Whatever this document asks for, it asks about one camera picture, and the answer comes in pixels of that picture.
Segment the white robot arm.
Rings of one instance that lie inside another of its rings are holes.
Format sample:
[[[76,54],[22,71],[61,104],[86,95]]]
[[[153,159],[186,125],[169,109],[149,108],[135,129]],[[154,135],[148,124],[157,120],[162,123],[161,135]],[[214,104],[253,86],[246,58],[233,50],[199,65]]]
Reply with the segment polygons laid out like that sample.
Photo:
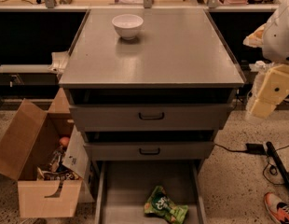
[[[289,95],[289,0],[283,0],[268,21],[245,37],[243,44],[261,48],[269,65],[258,65],[258,73],[246,105],[246,119],[266,119]]]

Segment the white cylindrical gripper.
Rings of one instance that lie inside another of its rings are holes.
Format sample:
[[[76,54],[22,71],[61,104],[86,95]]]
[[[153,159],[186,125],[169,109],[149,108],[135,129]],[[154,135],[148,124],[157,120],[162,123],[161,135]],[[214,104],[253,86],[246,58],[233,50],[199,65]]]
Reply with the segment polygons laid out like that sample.
[[[265,79],[249,113],[257,118],[266,119],[289,95],[289,65],[281,64],[269,68]]]

